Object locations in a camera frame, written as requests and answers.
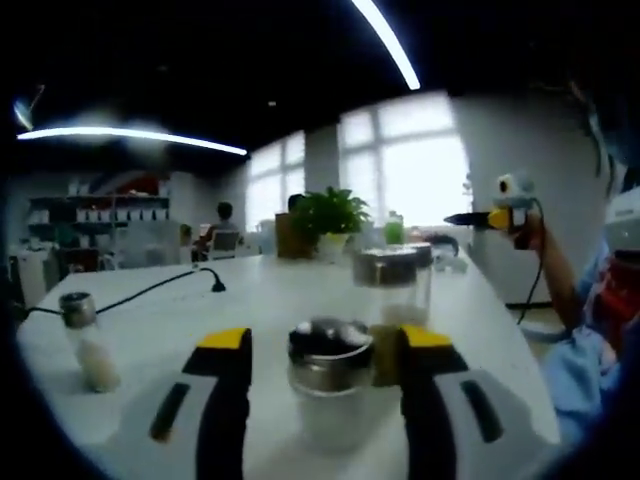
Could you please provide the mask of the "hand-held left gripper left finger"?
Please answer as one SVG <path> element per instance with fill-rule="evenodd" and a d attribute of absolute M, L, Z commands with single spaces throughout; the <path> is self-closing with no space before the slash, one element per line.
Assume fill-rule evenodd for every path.
<path fill-rule="evenodd" d="M 179 368 L 146 384 L 91 458 L 108 479 L 240 479 L 252 332 L 206 335 Z"/>

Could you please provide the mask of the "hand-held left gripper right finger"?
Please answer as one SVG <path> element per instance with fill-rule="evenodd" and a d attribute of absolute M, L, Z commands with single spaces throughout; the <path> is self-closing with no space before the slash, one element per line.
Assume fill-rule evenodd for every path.
<path fill-rule="evenodd" d="M 409 478 L 532 479 L 553 456 L 522 399 L 447 336 L 401 326 L 397 362 Z"/>

